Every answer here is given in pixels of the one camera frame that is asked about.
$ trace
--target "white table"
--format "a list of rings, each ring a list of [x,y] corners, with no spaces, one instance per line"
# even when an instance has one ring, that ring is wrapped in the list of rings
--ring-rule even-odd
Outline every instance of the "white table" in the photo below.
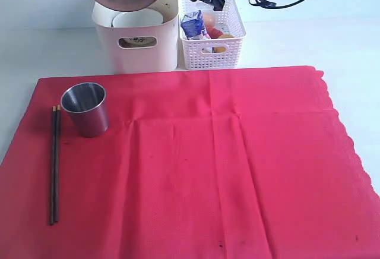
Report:
[[[248,23],[239,68],[313,65],[380,194],[380,18]],[[0,160],[38,78],[111,74],[95,29],[0,31]]]

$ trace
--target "stainless steel cup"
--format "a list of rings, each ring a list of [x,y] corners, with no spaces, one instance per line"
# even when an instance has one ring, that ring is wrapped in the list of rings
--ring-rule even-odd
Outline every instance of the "stainless steel cup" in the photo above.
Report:
[[[106,89],[97,83],[77,84],[63,94],[62,108],[69,113],[80,135],[95,137],[107,131],[106,97]]]

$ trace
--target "white plastic storage bin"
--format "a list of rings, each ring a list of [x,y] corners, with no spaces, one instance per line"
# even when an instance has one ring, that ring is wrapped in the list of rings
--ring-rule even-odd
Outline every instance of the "white plastic storage bin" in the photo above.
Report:
[[[119,11],[95,3],[93,21],[99,39],[108,53],[116,74],[173,71],[178,55],[178,0],[157,0],[149,8],[159,11],[164,23],[159,26],[114,28],[112,20]],[[143,48],[126,48],[123,40],[154,37],[156,43]]]
[[[212,10],[212,6],[203,2],[191,2],[189,0],[179,0],[180,19],[189,12],[197,10]],[[183,44],[183,54],[185,66],[189,70],[236,68],[240,58],[243,39],[246,31],[239,14],[235,0],[226,0],[222,11],[214,11],[218,28],[222,28],[225,34],[231,34],[235,38],[231,39],[211,39],[211,40],[188,40],[181,29],[181,40]],[[224,47],[226,51],[222,53],[204,53],[205,48]]]

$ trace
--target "chopsticks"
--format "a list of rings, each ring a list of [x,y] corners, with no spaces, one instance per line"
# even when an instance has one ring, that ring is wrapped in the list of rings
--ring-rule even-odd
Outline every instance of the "chopsticks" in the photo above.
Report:
[[[61,106],[53,107],[52,159],[50,173],[50,225],[59,221],[59,140],[61,137]]]

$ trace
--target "red cloth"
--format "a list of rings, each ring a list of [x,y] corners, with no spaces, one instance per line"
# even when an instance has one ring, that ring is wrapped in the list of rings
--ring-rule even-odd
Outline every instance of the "red cloth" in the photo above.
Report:
[[[0,258],[380,258],[380,199],[311,67],[47,78],[0,166]],[[110,130],[51,107],[108,92]]]

